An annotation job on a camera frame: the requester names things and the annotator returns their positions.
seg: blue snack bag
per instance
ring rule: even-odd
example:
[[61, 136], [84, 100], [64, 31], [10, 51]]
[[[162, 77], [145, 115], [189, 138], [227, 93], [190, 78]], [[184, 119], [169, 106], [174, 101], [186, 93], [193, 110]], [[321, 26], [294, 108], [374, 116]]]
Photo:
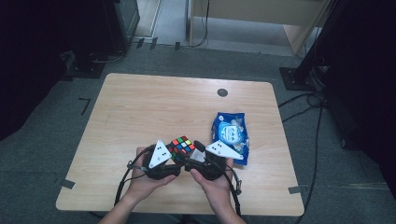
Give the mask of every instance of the blue snack bag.
[[221, 141], [240, 155], [243, 160], [234, 163], [248, 165], [248, 131], [245, 125], [245, 113], [219, 112], [212, 126], [213, 142]]

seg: left hand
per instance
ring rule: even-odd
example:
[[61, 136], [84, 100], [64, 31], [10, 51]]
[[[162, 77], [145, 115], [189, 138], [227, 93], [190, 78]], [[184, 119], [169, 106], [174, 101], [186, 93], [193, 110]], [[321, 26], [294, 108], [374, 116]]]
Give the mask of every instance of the left hand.
[[[143, 151], [145, 147], [138, 147], [136, 150], [136, 155]], [[147, 156], [142, 155], [136, 162], [136, 166], [142, 166], [143, 160]], [[138, 169], [133, 169], [132, 178], [143, 175], [144, 172]], [[128, 190], [126, 191], [123, 198], [134, 198], [138, 202], [146, 199], [156, 188], [165, 186], [172, 182], [176, 178], [175, 175], [169, 175], [161, 180], [150, 179], [146, 175], [138, 177], [137, 179], [132, 179]]]

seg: cable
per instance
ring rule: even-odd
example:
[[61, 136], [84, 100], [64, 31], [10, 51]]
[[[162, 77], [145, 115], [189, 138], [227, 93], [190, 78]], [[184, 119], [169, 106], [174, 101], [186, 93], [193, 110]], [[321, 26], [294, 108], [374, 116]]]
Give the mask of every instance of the cable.
[[132, 170], [132, 169], [134, 169], [134, 164], [137, 162], [137, 160], [139, 160], [139, 158], [143, 155], [143, 154], [145, 154], [146, 152], [148, 152], [148, 151], [150, 151], [150, 147], [147, 147], [147, 148], [145, 148], [143, 151], [141, 151], [137, 156], [136, 156], [136, 158], [134, 158], [134, 160], [133, 161], [129, 161], [128, 162], [128, 165], [127, 165], [127, 171], [125, 172], [125, 175], [123, 176], [123, 178], [122, 178], [122, 180], [121, 180], [121, 182], [119, 183], [119, 188], [117, 189], [117, 194], [116, 194], [116, 200], [114, 201], [114, 205], [116, 205], [119, 201], [120, 201], [120, 197], [121, 197], [121, 193], [122, 193], [122, 189], [123, 189], [123, 187], [124, 187], [124, 185], [125, 185], [125, 182], [126, 182], [126, 176], [129, 174], [129, 172]]
[[200, 47], [200, 46], [203, 45], [203, 44], [206, 42], [206, 40], [207, 40], [207, 18], [208, 18], [208, 16], [209, 16], [209, 8], [210, 8], [210, 0], [207, 0], [206, 18], [205, 18], [205, 26], [204, 26], [205, 35], [204, 35], [204, 38], [202, 38], [201, 42], [200, 42], [198, 45], [191, 46], [191, 48]]
[[[286, 104], [288, 104], [288, 103], [290, 103], [290, 102], [292, 102], [292, 101], [294, 101], [294, 100], [296, 100], [296, 99], [298, 99], [298, 98], [300, 98], [300, 97], [302, 97], [302, 96], [305, 96], [305, 95], [307, 96], [307, 97], [306, 97], [306, 102], [309, 104], [309, 107], [308, 107], [306, 110], [302, 111], [302, 112], [299, 112], [299, 113], [297, 113], [297, 114], [295, 114], [295, 115], [293, 115], [293, 116], [291, 116], [291, 117], [289, 117], [289, 118], [287, 118], [287, 119], [282, 120], [282, 122], [285, 122], [285, 121], [288, 120], [288, 119], [294, 118], [294, 117], [296, 117], [297, 115], [303, 114], [303, 113], [305, 113], [306, 111], [308, 111], [309, 109], [312, 109], [312, 108], [320, 108], [320, 110], [319, 110], [319, 118], [318, 118], [318, 125], [317, 125], [316, 136], [315, 136], [315, 163], [314, 163], [314, 172], [313, 172], [313, 174], [312, 174], [312, 180], [311, 180], [311, 185], [310, 185], [310, 187], [309, 187], [309, 193], [308, 193], [308, 196], [307, 196], [307, 198], [306, 198], [306, 202], [305, 202], [305, 204], [304, 204], [304, 210], [306, 210], [306, 208], [308, 207], [308, 205], [309, 205], [309, 203], [310, 203], [310, 201], [311, 201], [312, 191], [313, 191], [313, 189], [314, 189], [315, 182], [316, 182], [316, 179], [317, 179], [317, 170], [318, 170], [318, 136], [319, 136], [319, 127], [320, 127], [320, 121], [321, 121], [321, 116], [322, 116], [322, 110], [323, 110], [323, 106], [325, 105], [325, 100], [319, 98], [318, 94], [320, 94], [320, 92], [318, 92], [318, 91], [300, 94], [300, 95], [297, 95], [297, 96], [292, 97], [292, 98], [289, 99], [288, 101], [286, 101], [286, 102], [284, 102], [284, 103], [282, 103], [282, 104], [280, 104], [280, 105], [278, 106], [278, 107], [281, 107], [281, 106], [286, 105]], [[311, 102], [312, 97], [315, 98], [315, 99], [317, 99], [317, 100], [318, 100], [318, 103], [313, 104], [313, 103]], [[303, 219], [303, 216], [304, 216], [304, 214], [302, 214], [302, 215], [296, 220], [295, 224], [300, 223], [301, 219]]]
[[288, 104], [288, 103], [290, 103], [290, 102], [292, 102], [292, 101], [294, 101], [294, 100], [297, 100], [298, 98], [300, 98], [300, 97], [302, 97], [302, 96], [311, 95], [311, 94], [313, 94], [313, 93], [315, 93], [315, 91], [309, 92], [309, 93], [303, 93], [303, 94], [294, 96], [294, 97], [292, 97], [291, 99], [289, 99], [289, 100], [283, 102], [282, 104], [278, 105], [277, 107], [280, 108], [280, 107], [282, 107], [282, 106], [284, 106], [284, 105], [286, 105], [286, 104]]
[[227, 165], [227, 167], [230, 168], [231, 172], [233, 172], [233, 177], [235, 178], [235, 182], [236, 182], [236, 194], [239, 195], [242, 193], [241, 190], [242, 180], [239, 180], [236, 171], [232, 167], [230, 167], [229, 165]]
[[314, 107], [313, 106], [309, 106], [307, 109], [305, 109], [305, 110], [303, 110], [301, 112], [298, 112], [297, 114], [294, 114], [294, 115], [292, 115], [292, 116], [290, 116], [290, 117], [288, 117], [286, 119], [282, 119], [282, 123], [284, 123], [284, 122], [288, 121], [289, 119], [292, 119], [292, 118], [294, 118], [294, 117], [296, 117], [298, 115], [302, 115], [303, 113], [305, 113], [306, 111], [308, 111], [308, 110], [310, 110], [312, 108], [314, 108]]
[[222, 170], [216, 162], [210, 160], [209, 158], [206, 158], [206, 159], [207, 159], [210, 163], [214, 164], [215, 167], [218, 168], [218, 170], [221, 171], [222, 174], [223, 174], [223, 175], [225, 176], [225, 178], [227, 179], [228, 184], [229, 184], [229, 186], [230, 186], [230, 192], [231, 192], [231, 194], [233, 195], [233, 201], [234, 201], [234, 203], [235, 203], [235, 212], [236, 212], [236, 214], [237, 214], [238, 216], [241, 217], [241, 216], [242, 216], [242, 215], [241, 215], [241, 204], [239, 203], [239, 200], [238, 200], [238, 193], [236, 192], [235, 188], [233, 187], [233, 182], [231, 181], [230, 177], [227, 176], [227, 173], [225, 173], [225, 170]]
[[[322, 115], [322, 110], [323, 110], [323, 106], [320, 107], [320, 111], [319, 111], [319, 118], [318, 118], [318, 126], [317, 126], [317, 132], [316, 132], [316, 137], [315, 137], [315, 164], [314, 164], [314, 173], [312, 174], [312, 181], [311, 181], [311, 186], [309, 188], [309, 193], [308, 196], [306, 198], [306, 202], [304, 205], [304, 210], [306, 210], [306, 208], [309, 205], [309, 202], [311, 201], [311, 197], [312, 197], [312, 191], [314, 190], [314, 186], [315, 186], [315, 181], [317, 179], [317, 170], [318, 170], [318, 136], [319, 136], [319, 127], [320, 127], [320, 121], [321, 121], [321, 115]], [[301, 219], [303, 219], [304, 214], [302, 214], [295, 222], [295, 224], [300, 223]]]
[[129, 178], [129, 179], [126, 179], [126, 180], [124, 181], [124, 183], [128, 182], [129, 180], [137, 179], [137, 178], [140, 178], [140, 177], [145, 176], [145, 175], [146, 175], [146, 174], [143, 174], [143, 175], [140, 175], [140, 176], [136, 176], [136, 177], [131, 177], [131, 178]]
[[118, 58], [116, 58], [116, 59], [109, 60], [109, 61], [93, 60], [92, 62], [93, 63], [114, 63], [114, 62], [118, 61], [120, 58], [122, 58], [122, 56], [124, 55], [124, 52], [122, 52], [122, 51], [119, 51], [119, 53], [121, 53], [121, 55]]

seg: white triangle marker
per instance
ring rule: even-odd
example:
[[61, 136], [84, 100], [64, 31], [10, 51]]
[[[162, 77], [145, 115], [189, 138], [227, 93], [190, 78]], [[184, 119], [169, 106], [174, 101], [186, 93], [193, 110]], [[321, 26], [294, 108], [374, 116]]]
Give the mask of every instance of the white triangle marker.
[[233, 158], [236, 160], [244, 159], [244, 156], [235, 152], [232, 148], [228, 147], [227, 145], [222, 143], [220, 140], [207, 146], [206, 151], [209, 151], [209, 152], [211, 152], [217, 156], [220, 156], [220, 157]]
[[168, 151], [163, 141], [158, 140], [149, 162], [149, 168], [152, 169], [170, 158], [172, 158], [172, 154]]

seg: wooden table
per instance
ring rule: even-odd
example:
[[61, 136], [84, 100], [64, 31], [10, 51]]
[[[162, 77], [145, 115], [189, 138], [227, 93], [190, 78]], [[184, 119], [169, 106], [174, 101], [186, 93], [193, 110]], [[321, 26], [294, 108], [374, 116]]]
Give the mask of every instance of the wooden table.
[[[219, 89], [228, 91], [226, 97]], [[273, 87], [266, 82], [110, 74], [106, 77], [62, 188], [60, 210], [108, 211], [126, 164], [139, 146], [186, 135], [211, 143], [218, 112], [245, 112], [248, 165], [237, 167], [243, 215], [299, 216], [304, 212]], [[201, 187], [182, 169], [134, 210], [145, 213], [213, 214]]]

